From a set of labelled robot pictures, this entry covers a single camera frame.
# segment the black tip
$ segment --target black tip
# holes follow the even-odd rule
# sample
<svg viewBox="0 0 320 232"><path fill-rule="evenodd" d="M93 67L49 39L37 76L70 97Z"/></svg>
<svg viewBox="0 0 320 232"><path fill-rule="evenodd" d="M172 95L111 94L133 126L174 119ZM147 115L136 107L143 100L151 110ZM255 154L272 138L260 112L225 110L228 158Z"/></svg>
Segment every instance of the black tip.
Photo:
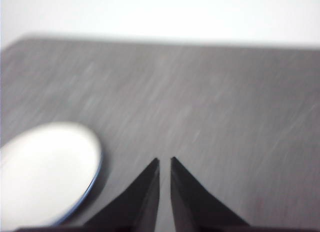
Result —
<svg viewBox="0 0 320 232"><path fill-rule="evenodd" d="M154 231L159 203L159 170L160 162L155 158L122 194L85 225L116 231Z"/></svg>
<svg viewBox="0 0 320 232"><path fill-rule="evenodd" d="M248 225L212 196L175 157L171 159L171 203L177 232Z"/></svg>

